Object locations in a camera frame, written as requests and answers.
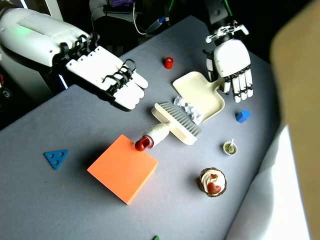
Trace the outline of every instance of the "white robotic hand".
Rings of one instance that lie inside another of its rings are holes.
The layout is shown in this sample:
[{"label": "white robotic hand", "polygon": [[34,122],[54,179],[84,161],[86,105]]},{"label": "white robotic hand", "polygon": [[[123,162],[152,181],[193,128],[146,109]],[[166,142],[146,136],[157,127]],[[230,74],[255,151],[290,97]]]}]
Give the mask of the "white robotic hand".
[{"label": "white robotic hand", "polygon": [[249,34],[245,26],[233,21],[206,38],[207,43],[214,39],[217,45],[213,52],[207,53],[206,65],[211,82],[224,78],[221,89],[225,94],[229,93],[232,82],[234,100],[239,103],[254,92],[249,52],[242,41],[233,38],[236,31]]}]

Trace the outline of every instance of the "beige dustpan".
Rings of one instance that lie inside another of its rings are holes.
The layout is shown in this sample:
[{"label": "beige dustpan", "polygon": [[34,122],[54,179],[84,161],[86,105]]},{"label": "beige dustpan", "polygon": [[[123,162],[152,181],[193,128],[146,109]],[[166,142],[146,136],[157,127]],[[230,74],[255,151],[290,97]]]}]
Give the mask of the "beige dustpan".
[{"label": "beige dustpan", "polygon": [[172,85],[188,104],[196,107],[205,122],[225,107],[225,100],[217,92],[220,84],[220,81],[208,82],[200,72],[192,71]]}]

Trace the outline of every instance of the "orange block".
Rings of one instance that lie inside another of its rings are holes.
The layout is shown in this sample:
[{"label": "orange block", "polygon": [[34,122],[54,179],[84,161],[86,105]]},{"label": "orange block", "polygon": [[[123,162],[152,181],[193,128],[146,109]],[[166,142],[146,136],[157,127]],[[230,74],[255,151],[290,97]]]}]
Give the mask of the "orange block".
[{"label": "orange block", "polygon": [[129,205],[157,165],[155,158],[137,151],[135,144],[121,135],[87,170]]}]

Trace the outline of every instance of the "cupcake frosting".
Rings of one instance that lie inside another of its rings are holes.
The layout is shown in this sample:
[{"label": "cupcake frosting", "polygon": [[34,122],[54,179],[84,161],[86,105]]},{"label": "cupcake frosting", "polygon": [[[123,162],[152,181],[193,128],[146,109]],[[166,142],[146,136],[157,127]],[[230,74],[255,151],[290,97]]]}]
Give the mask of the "cupcake frosting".
[{"label": "cupcake frosting", "polygon": [[225,179],[224,174],[219,170],[211,169],[211,170],[206,171],[201,178],[201,184],[203,185],[204,191],[206,193],[208,193],[208,184],[209,183],[214,183],[214,185],[221,187],[221,190],[219,192],[217,192],[216,194],[212,194],[212,196],[218,195],[226,187],[226,179]]}]

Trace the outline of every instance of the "small bowl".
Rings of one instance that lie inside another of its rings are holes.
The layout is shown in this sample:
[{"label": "small bowl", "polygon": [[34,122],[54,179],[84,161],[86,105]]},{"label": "small bowl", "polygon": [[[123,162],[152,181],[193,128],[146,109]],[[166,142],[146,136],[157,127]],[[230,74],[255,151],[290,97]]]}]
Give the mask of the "small bowl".
[{"label": "small bowl", "polygon": [[228,150],[229,146],[231,144],[231,141],[226,141],[224,144],[223,144],[223,152],[227,155],[230,155],[230,156],[233,156],[233,155],[236,155],[237,152],[238,152],[238,147],[237,145],[235,145],[235,143],[233,143],[233,148],[234,148],[234,152],[233,153],[230,153]]}]

